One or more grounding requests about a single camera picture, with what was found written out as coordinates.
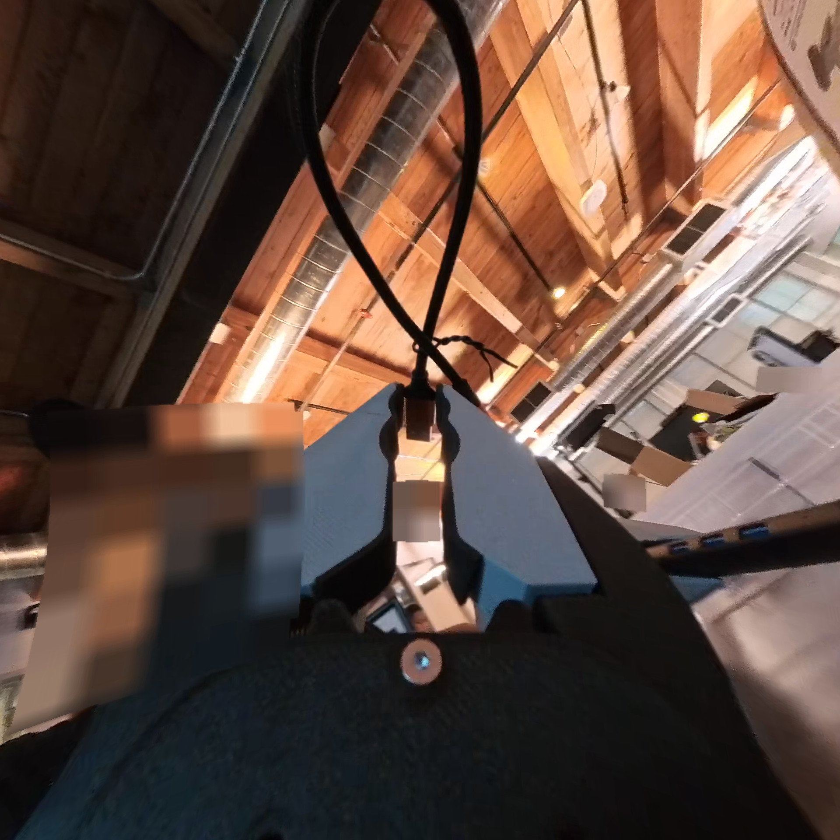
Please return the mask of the brown cardboard panel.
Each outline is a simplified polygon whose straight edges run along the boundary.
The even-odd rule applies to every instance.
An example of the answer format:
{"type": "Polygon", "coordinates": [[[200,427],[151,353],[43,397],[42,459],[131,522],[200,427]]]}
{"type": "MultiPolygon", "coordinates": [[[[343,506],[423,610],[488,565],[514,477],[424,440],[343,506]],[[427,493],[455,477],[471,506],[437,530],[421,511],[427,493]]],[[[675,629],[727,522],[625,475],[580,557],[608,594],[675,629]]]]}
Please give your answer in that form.
{"type": "Polygon", "coordinates": [[[653,446],[641,444],[611,428],[602,428],[595,447],[628,465],[631,471],[662,487],[670,487],[692,469],[693,464],[653,446]]]}

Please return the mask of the black cable orange plug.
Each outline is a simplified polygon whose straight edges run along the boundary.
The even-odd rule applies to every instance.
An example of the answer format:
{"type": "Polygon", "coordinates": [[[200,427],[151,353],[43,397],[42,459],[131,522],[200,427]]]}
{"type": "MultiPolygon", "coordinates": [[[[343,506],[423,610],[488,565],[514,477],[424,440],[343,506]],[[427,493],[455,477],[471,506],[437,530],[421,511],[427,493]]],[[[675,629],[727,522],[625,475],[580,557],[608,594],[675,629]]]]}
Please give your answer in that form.
{"type": "Polygon", "coordinates": [[[416,362],[411,382],[404,389],[403,397],[406,434],[412,440],[429,440],[436,414],[436,395],[427,376],[428,360],[433,360],[437,364],[458,394],[475,406],[480,406],[477,394],[441,353],[440,342],[435,334],[448,284],[465,235],[480,167],[483,124],[480,72],[476,50],[466,19],[457,2],[426,2],[426,5],[435,13],[437,21],[443,26],[448,45],[453,51],[464,106],[465,141],[455,210],[423,327],[419,327],[397,299],[350,221],[329,173],[319,139],[317,63],[323,31],[339,4],[339,2],[313,2],[303,27],[297,85],[301,136],[313,179],[335,227],[349,247],[351,255],[368,277],[379,299],[413,340],[416,362]]]}

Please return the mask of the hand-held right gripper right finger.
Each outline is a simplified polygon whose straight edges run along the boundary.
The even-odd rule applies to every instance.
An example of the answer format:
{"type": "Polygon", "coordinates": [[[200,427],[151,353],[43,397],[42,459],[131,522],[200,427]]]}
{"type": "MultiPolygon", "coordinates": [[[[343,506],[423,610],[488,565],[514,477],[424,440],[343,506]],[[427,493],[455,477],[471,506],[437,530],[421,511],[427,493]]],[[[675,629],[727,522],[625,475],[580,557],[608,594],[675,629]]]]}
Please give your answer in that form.
{"type": "Polygon", "coordinates": [[[435,397],[444,562],[458,603],[588,595],[597,579],[536,458],[448,385],[435,397]]]}

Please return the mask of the ceiling air vent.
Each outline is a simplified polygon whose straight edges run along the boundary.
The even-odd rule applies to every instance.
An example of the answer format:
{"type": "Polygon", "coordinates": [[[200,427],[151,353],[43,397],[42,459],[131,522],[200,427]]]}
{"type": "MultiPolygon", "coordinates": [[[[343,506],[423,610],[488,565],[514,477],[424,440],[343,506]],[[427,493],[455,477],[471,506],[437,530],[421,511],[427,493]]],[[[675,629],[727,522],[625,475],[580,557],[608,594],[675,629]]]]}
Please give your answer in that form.
{"type": "Polygon", "coordinates": [[[686,221],[662,245],[670,261],[688,265],[708,255],[732,230],[733,207],[728,203],[702,201],[686,221]]]}

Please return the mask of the silver ceiling duct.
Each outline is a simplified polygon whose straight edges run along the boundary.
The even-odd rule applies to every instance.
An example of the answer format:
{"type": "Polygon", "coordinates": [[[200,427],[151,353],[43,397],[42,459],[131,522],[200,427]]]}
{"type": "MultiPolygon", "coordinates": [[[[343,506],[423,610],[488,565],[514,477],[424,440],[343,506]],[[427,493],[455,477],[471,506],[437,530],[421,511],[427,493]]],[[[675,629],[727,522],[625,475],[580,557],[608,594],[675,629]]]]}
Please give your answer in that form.
{"type": "MultiPolygon", "coordinates": [[[[684,275],[680,263],[657,255],[638,286],[623,299],[581,351],[550,380],[552,399],[559,403],[565,400],[614,351],[622,338],[651,314],[684,275]]],[[[716,270],[711,266],[702,270],[652,324],[652,328],[656,328],[655,337],[635,340],[631,348],[633,357],[650,343],[658,342],[660,333],[668,334],[685,324],[704,319],[703,312],[711,308],[713,299],[728,292],[733,280],[730,270],[716,270]]]]}
{"type": "Polygon", "coordinates": [[[465,139],[457,197],[444,256],[427,313],[439,315],[455,267],[473,201],[480,164],[483,108],[476,48],[489,34],[504,2],[428,2],[437,17],[415,57],[400,77],[361,151],[337,188],[323,152],[311,162],[313,180],[327,216],[312,235],[276,304],[265,317],[248,354],[237,363],[222,390],[228,402],[257,403],[270,394],[298,349],[351,258],[371,279],[375,292],[397,323],[419,344],[423,358],[441,361],[432,350],[435,327],[419,327],[396,299],[362,243],[375,216],[392,193],[459,81],[465,139]]]}

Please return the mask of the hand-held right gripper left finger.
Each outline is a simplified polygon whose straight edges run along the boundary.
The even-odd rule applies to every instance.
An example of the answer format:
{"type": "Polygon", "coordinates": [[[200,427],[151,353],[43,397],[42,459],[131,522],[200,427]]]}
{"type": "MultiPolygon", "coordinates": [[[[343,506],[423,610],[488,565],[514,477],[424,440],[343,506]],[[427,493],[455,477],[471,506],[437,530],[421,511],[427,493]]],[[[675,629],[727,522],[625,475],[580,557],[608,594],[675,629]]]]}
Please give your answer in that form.
{"type": "Polygon", "coordinates": [[[392,490],[404,386],[388,385],[304,458],[303,595],[357,613],[396,570],[392,490]]]}

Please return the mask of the printed instruction sheet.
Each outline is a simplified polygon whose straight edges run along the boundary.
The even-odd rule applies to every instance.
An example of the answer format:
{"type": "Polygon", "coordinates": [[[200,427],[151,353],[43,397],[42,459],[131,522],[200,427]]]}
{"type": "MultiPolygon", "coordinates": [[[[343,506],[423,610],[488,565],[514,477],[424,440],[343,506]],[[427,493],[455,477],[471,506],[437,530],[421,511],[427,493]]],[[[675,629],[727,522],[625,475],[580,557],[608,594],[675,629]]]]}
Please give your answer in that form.
{"type": "Polygon", "coordinates": [[[789,76],[829,93],[839,75],[838,1],[762,1],[763,21],[789,76]]]}

